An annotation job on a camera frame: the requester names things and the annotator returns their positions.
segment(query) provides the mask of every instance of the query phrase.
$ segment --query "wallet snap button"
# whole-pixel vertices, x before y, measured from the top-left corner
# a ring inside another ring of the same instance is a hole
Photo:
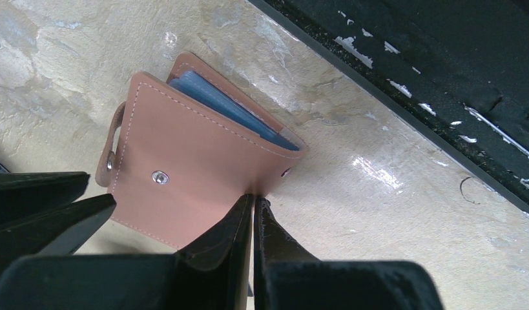
[[[282,173],[282,178],[283,178],[284,176],[288,175],[288,174],[289,174],[289,171],[291,171],[291,168],[285,170],[285,171]]]
[[[163,185],[169,182],[169,177],[162,171],[154,171],[152,173],[152,180],[157,184]]]
[[[112,171],[112,168],[114,168],[114,157],[116,155],[114,152],[109,152],[109,156],[107,158],[107,171]]]

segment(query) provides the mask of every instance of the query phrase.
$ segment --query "marble floor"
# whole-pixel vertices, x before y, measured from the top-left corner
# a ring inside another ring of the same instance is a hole
[[[447,309],[529,309],[529,215],[461,187],[471,174],[243,0],[0,0],[0,160],[93,173],[131,75],[165,79],[183,51],[309,145],[268,198],[310,252],[418,262]],[[172,251],[113,222],[79,250]]]

